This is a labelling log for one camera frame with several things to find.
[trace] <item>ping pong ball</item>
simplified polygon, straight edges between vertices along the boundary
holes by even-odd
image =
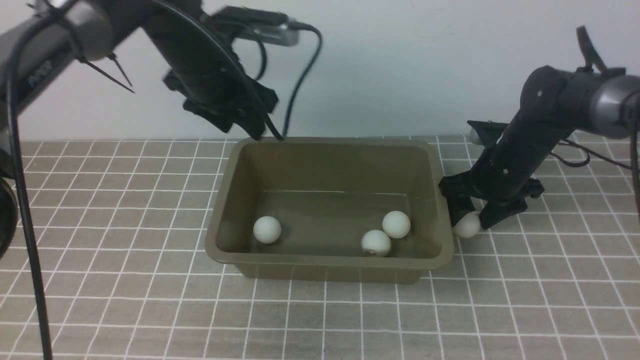
[[[382,229],[389,237],[404,238],[411,229],[411,220],[402,211],[391,211],[382,220]]]
[[[391,239],[380,230],[371,230],[362,237],[362,250],[371,256],[386,256],[391,250]]]
[[[263,244],[272,244],[280,237],[282,227],[274,217],[261,217],[253,225],[253,235]]]
[[[475,236],[480,231],[480,218],[474,212],[466,214],[453,227],[453,233],[463,239]]]

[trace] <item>table surface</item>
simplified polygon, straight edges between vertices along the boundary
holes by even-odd
[[[417,138],[447,174],[481,152]],[[628,162],[627,142],[577,139]],[[24,144],[57,359],[638,359],[628,172],[550,158],[527,213],[456,240],[415,285],[255,281],[203,250],[234,142]],[[26,260],[18,234],[0,261],[0,359],[41,354]]]

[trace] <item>black cable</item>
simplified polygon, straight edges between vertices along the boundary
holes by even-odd
[[[267,48],[264,46],[264,42],[262,41],[262,39],[260,39],[260,35],[249,25],[243,22],[213,19],[213,23],[241,26],[242,28],[247,29],[253,35],[252,40],[258,43],[258,47],[260,48],[260,70],[258,71],[258,75],[254,78],[254,80],[260,81],[264,77],[264,74],[267,72],[267,66],[269,65]]]
[[[287,115],[285,115],[284,127],[282,128],[282,136],[284,137],[287,137],[287,135],[289,134],[289,125],[291,124],[291,113],[293,112],[293,105],[296,102],[298,91],[300,90],[302,83],[307,78],[307,75],[309,75],[311,68],[316,63],[318,56],[320,56],[320,52],[322,51],[322,46],[323,46],[322,33],[320,32],[320,30],[316,29],[315,27],[309,24],[304,24],[302,22],[292,22],[289,24],[289,28],[291,30],[310,31],[316,34],[318,37],[318,45],[316,47],[316,51],[314,55],[311,57],[311,60],[309,61],[309,64],[307,65],[307,67],[305,67],[305,70],[300,75],[300,78],[298,78],[298,82],[296,83],[296,86],[293,88],[293,92],[291,92],[291,97],[289,98],[289,104],[287,105]]]
[[[609,159],[608,157],[606,157],[604,155],[601,155],[601,154],[589,149],[588,147],[582,146],[579,143],[575,143],[575,142],[573,142],[573,141],[571,141],[569,139],[564,139],[562,141],[564,141],[564,143],[561,142],[559,145],[570,146],[570,147],[574,147],[576,149],[580,149],[580,150],[586,152],[587,154],[593,155],[596,158],[604,160],[604,161],[606,161],[606,162],[608,162],[610,164],[616,165],[617,167],[621,167],[621,168],[624,168],[624,169],[627,169],[627,170],[632,170],[632,167],[630,165],[623,164],[623,163],[621,163],[619,161],[616,161],[616,160],[613,160],[613,159]]]
[[[170,4],[166,0],[151,0],[151,1],[154,4],[160,6],[162,9],[172,12],[174,15],[180,17],[189,25],[193,26],[195,29],[201,32],[201,34],[203,34],[213,46],[217,48],[217,50],[220,52],[222,57],[229,63],[233,71],[235,71],[239,75],[239,79],[242,81],[244,89],[247,91],[249,98],[251,98],[254,106],[258,110],[258,113],[260,113],[260,117],[262,117],[265,125],[267,125],[267,127],[271,131],[271,134],[273,134],[273,136],[277,140],[284,140],[282,135],[278,132],[278,129],[276,129],[276,127],[273,125],[271,118],[269,118],[269,113],[267,109],[262,103],[262,100],[260,99],[260,96],[258,95],[258,92],[256,91],[255,87],[253,87],[253,85],[247,79],[246,74],[242,70],[242,66],[240,66],[237,60],[227,52],[227,50],[225,49],[225,46],[220,42],[220,40],[218,40],[211,33],[211,31],[209,31],[209,29],[207,29],[201,22],[197,21],[188,13],[182,11],[180,8],[176,7],[175,5]]]
[[[51,333],[49,331],[49,317],[47,316],[47,304],[44,292],[44,282],[42,280],[42,269],[40,268],[40,257],[38,256],[38,244],[33,230],[33,220],[31,219],[31,209],[29,208],[29,195],[27,193],[26,179],[24,177],[24,165],[22,164],[22,149],[20,148],[20,134],[18,129],[18,99],[17,99],[17,78],[20,58],[29,42],[41,33],[44,29],[57,23],[67,14],[67,12],[78,2],[70,0],[64,3],[60,9],[42,17],[16,41],[9,56],[6,67],[6,105],[7,120],[9,130],[9,142],[11,147],[11,158],[15,177],[15,189],[18,194],[18,204],[22,217],[22,227],[24,239],[26,241],[29,265],[31,266],[31,278],[33,280],[33,291],[36,301],[36,311],[38,322],[40,323],[40,339],[42,340],[42,356],[45,360],[53,359],[51,348]]]
[[[553,156],[554,158],[558,159],[558,161],[560,161],[561,163],[565,164],[568,167],[572,167],[572,168],[579,168],[579,167],[585,167],[587,165],[589,165],[589,163],[591,162],[591,156],[589,156],[589,154],[587,154],[586,159],[582,160],[582,161],[577,161],[577,162],[571,162],[568,160],[565,160],[564,158],[562,158],[560,155],[554,153],[554,152],[550,152],[549,155]]]

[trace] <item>plastic tub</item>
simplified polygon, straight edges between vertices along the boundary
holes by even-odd
[[[438,191],[438,151],[418,140],[243,140],[229,157],[205,248],[247,277],[417,282],[451,261],[453,235]],[[366,256],[362,235],[393,210],[412,229],[385,258]],[[282,235],[259,243],[253,223],[277,218]]]

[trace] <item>white wall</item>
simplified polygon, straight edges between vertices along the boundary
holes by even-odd
[[[8,28],[28,16],[23,1],[0,14]],[[582,65],[575,28],[586,24],[604,60],[640,73],[640,2],[632,0],[207,0],[278,10],[323,31],[324,53],[303,87],[291,134],[380,136],[466,133],[467,120],[509,121],[536,67]],[[270,47],[264,84],[281,103],[316,40]],[[239,42],[247,71],[255,44]],[[219,138],[224,134],[182,110],[161,83],[167,66],[142,32],[117,51],[136,95],[75,64],[21,120],[31,139]],[[117,74],[109,63],[101,66]],[[235,129],[232,136],[244,136]]]

